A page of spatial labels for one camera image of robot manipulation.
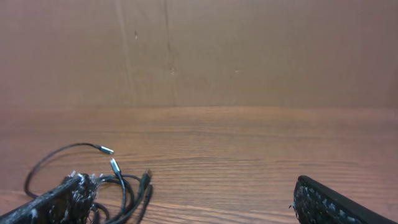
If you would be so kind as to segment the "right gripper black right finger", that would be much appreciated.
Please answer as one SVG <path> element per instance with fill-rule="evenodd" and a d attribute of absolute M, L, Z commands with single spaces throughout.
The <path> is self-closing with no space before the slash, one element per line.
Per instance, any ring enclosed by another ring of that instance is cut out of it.
<path fill-rule="evenodd" d="M 300 223 L 397 224 L 306 175 L 297 179 L 291 207 Z"/>

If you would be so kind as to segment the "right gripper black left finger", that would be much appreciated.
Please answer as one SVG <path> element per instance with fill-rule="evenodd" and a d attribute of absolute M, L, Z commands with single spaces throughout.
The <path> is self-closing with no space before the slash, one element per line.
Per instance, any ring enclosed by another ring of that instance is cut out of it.
<path fill-rule="evenodd" d="M 86 223 L 96 182 L 87 174 L 67 177 L 56 188 L 1 215 L 1 224 Z"/>

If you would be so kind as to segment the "thin black cable silver plugs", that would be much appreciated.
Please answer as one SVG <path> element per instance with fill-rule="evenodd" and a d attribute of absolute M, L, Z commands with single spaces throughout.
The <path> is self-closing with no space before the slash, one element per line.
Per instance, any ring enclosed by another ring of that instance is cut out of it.
<path fill-rule="evenodd" d="M 56 151 L 51 152 L 49 155 L 47 155 L 46 157 L 44 157 L 41 161 L 39 161 L 34 167 L 33 169 L 29 172 L 27 178 L 25 179 L 25 183 L 24 183 L 24 191 L 25 193 L 32 197 L 32 200 L 35 199 L 36 197 L 38 197 L 39 195 L 33 194 L 30 191 L 30 182 L 31 179 L 33 178 L 34 174 L 40 169 L 41 165 L 50 157 L 52 157 L 53 155 L 55 155 L 58 152 L 64 151 L 68 148 L 71 147 L 77 147 L 77 146 L 89 146 L 89 147 L 93 147 L 98 149 L 101 152 L 104 152 L 106 154 L 113 154 L 114 151 L 105 147 L 105 146 L 101 146 L 98 144 L 90 144 L 90 143 L 75 143 L 75 144 L 71 144 L 65 147 L 61 147 L 60 149 L 57 149 Z M 95 217 L 93 219 L 94 223 L 98 223 L 100 221 L 100 210 L 102 210 L 105 214 L 105 220 L 107 222 L 113 222 L 118 220 L 119 218 L 126 218 L 128 217 L 131 212 L 135 209 L 135 196 L 134 196 L 134 192 L 132 191 L 131 186 L 129 185 L 129 183 L 127 182 L 126 179 L 124 179 L 124 176 L 121 174 L 120 168 L 117 164 L 117 162 L 115 160 L 111 161 L 111 167 L 113 168 L 114 171 L 114 175 L 107 175 L 107 176 L 102 176 L 102 177 L 94 177 L 94 176 L 90 176 L 93 180 L 95 180 L 96 182 L 96 194 L 97 194 L 97 188 L 98 186 L 103 183 L 103 182 L 114 182 L 115 184 L 119 184 L 122 188 L 122 204 L 121 204 L 121 209 L 120 212 L 113 218 L 110 217 L 108 210 L 103 207 L 101 204 L 96 202 L 96 195 L 95 195 L 95 200 L 94 200 L 94 207 L 91 209 L 91 212 L 95 213 Z M 74 177 L 78 174 L 74 174 L 74 175 L 69 175 L 66 176 L 67 177 Z"/>

